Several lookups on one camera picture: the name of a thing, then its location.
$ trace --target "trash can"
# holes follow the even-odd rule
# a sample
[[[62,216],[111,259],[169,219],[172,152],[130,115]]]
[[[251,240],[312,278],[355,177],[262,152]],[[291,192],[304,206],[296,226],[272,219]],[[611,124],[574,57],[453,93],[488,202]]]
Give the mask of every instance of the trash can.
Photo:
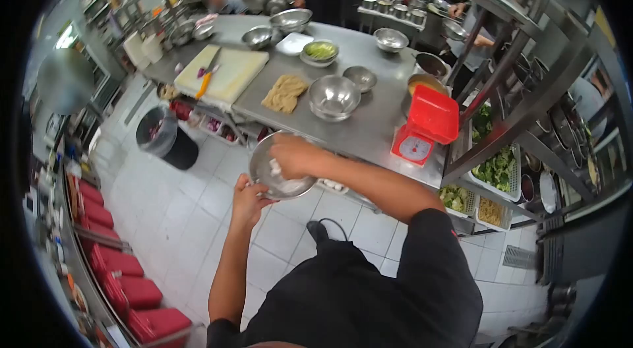
[[[164,106],[157,106],[143,116],[136,129],[136,143],[140,150],[179,170],[190,169],[198,155],[197,144],[178,126],[176,114]]]

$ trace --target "prep table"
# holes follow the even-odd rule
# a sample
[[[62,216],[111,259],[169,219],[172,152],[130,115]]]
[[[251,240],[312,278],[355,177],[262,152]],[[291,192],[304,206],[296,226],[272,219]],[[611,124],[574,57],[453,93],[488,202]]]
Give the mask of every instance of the prep table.
[[[219,16],[210,39],[193,41],[165,52],[163,58],[157,64],[149,65],[143,74],[158,82],[173,83],[177,76],[174,72],[176,64],[186,65],[207,44],[247,49],[241,42],[242,35],[257,25],[267,24],[267,16]],[[331,151],[401,173],[437,190],[442,181],[445,146],[435,146],[424,166],[391,154],[395,130],[406,122],[401,101],[407,93],[407,79],[415,64],[412,53],[417,52],[406,48],[397,54],[385,53],[376,46],[371,35],[315,22],[310,23],[305,34],[334,41],[340,47],[337,60],[327,68],[309,67],[298,57],[277,52],[274,44],[282,37],[276,36],[264,49],[270,53],[270,60],[233,103],[232,110],[276,129],[293,131]],[[305,94],[290,115],[261,105],[261,100],[281,75],[297,75],[312,83],[323,75],[341,75],[353,65],[371,69],[378,76],[378,83],[372,91],[363,94],[360,105],[344,122],[328,123],[313,115]]]

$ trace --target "power cord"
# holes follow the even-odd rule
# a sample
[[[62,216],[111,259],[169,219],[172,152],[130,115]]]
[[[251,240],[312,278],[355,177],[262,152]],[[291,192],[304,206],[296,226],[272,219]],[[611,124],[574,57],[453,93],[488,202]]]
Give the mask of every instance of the power cord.
[[[337,225],[337,226],[341,229],[341,232],[343,232],[343,236],[345,237],[345,241],[349,241],[349,239],[348,239],[348,237],[347,237],[347,234],[345,234],[345,230],[343,230],[343,226],[341,226],[341,225],[339,224],[339,222],[337,222],[337,221],[336,221],[336,220],[334,220],[334,219],[330,219],[329,217],[324,217],[323,219],[319,220],[318,222],[319,222],[319,223],[322,223],[322,222],[323,222],[323,220],[328,220],[328,221],[331,221],[332,223],[334,223],[335,225]]]

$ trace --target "white tile floor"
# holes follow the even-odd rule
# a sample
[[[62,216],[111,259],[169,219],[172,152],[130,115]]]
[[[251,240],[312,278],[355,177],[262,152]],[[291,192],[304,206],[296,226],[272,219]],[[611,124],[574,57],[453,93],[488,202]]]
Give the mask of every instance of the white tile floor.
[[[176,170],[141,153],[134,133],[140,117],[158,103],[154,93],[128,126],[122,121],[140,96],[142,83],[139,76],[130,79],[128,91],[104,126],[127,149],[125,163],[115,175],[99,172],[106,207],[113,213],[117,233],[131,243],[147,276],[162,289],[165,304],[208,323],[207,296],[228,231],[232,187],[247,170],[248,152],[187,129],[201,146],[190,170]],[[323,217],[341,223],[368,261],[382,274],[395,276],[407,226],[347,197],[314,188],[263,210],[251,237],[242,327],[282,276],[316,254],[305,223]],[[331,236],[342,238],[338,228],[327,224]],[[544,312],[546,289],[534,285],[535,272],[502,265],[507,245],[535,250],[535,238],[534,228],[524,228],[461,240],[484,298],[481,332],[503,335],[508,326],[525,325]],[[203,331],[198,330],[189,345],[204,346]]]

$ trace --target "white cutting board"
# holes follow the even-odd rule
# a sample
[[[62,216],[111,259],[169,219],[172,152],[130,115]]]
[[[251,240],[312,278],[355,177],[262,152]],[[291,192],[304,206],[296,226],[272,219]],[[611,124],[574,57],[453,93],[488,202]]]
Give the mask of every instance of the white cutting board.
[[[191,60],[173,81],[178,91],[191,97],[197,94],[202,86],[202,77],[197,77],[198,70],[209,66],[219,48],[216,45],[208,45]],[[267,61],[268,53],[265,51],[223,47],[217,60],[220,67],[211,76],[206,92],[200,100],[229,110]]]

